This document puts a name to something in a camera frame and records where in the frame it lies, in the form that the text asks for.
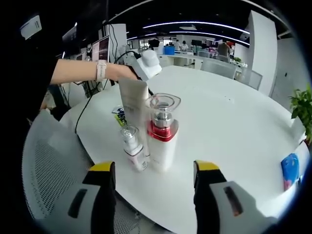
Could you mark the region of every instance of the white round table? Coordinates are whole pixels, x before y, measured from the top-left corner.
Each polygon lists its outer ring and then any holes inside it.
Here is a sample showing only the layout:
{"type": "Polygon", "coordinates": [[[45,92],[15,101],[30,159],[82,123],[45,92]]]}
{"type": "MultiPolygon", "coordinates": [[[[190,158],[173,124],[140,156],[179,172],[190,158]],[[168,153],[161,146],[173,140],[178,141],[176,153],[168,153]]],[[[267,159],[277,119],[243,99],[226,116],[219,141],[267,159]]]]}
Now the white round table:
{"type": "MultiPolygon", "coordinates": [[[[165,174],[132,169],[111,113],[121,105],[118,85],[95,95],[78,123],[78,135],[94,163],[116,162],[116,190],[152,221],[177,234],[196,233],[193,161],[218,165],[256,200],[265,216],[279,216],[293,193],[283,193],[281,160],[297,146],[291,113],[262,93],[216,74],[169,66],[148,81],[154,93],[182,99],[175,161],[165,174]]],[[[62,123],[74,129],[86,101],[62,123]]]]}

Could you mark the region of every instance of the forearm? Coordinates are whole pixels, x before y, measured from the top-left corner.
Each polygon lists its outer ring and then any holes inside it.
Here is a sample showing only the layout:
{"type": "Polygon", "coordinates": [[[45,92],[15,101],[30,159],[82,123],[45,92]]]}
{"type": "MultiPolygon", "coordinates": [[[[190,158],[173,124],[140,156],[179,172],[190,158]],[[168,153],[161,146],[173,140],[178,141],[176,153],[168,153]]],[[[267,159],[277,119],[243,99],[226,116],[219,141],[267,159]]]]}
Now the forearm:
{"type": "MultiPolygon", "coordinates": [[[[97,62],[59,59],[52,75],[51,84],[88,81],[97,79],[97,62]]],[[[106,63],[105,78],[114,81],[119,78],[137,79],[129,67],[106,63]]]]}

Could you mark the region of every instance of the green leaves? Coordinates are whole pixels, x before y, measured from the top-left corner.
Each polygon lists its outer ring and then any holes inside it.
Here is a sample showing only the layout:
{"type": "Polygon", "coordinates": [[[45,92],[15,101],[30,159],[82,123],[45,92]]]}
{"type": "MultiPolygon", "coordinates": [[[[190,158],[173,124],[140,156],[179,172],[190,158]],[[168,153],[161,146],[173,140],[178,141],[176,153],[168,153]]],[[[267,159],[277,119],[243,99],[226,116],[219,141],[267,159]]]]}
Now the green leaves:
{"type": "Polygon", "coordinates": [[[292,118],[299,117],[306,128],[307,140],[312,142],[312,95],[311,87],[307,85],[307,90],[301,92],[299,89],[294,90],[294,96],[289,97],[291,100],[292,118]]]}

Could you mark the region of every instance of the red and white bottle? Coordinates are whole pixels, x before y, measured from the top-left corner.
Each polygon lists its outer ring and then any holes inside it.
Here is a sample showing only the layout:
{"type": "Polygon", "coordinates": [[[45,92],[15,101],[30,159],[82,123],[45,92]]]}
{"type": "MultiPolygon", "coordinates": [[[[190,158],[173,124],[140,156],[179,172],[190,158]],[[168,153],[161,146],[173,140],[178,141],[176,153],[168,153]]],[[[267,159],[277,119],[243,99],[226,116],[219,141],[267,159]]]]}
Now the red and white bottle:
{"type": "Polygon", "coordinates": [[[179,97],[158,93],[147,99],[150,119],[147,122],[148,146],[152,166],[167,171],[174,160],[179,123],[174,110],[181,103],[179,97]]]}

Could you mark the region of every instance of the white pillar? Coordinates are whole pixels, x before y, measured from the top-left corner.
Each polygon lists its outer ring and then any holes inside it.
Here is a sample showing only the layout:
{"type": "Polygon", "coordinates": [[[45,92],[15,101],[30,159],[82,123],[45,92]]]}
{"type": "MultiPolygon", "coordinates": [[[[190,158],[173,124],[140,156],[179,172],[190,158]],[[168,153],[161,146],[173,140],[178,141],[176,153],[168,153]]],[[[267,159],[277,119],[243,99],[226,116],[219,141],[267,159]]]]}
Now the white pillar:
{"type": "Polygon", "coordinates": [[[118,23],[118,24],[111,24],[106,25],[106,36],[110,36],[109,46],[110,46],[110,61],[115,61],[115,53],[116,59],[124,52],[126,52],[126,45],[127,45],[127,34],[126,34],[126,24],[118,23]]]}
{"type": "Polygon", "coordinates": [[[276,71],[277,35],[275,23],[265,16],[251,11],[249,15],[250,47],[248,67],[261,74],[259,91],[270,95],[276,71]]]}

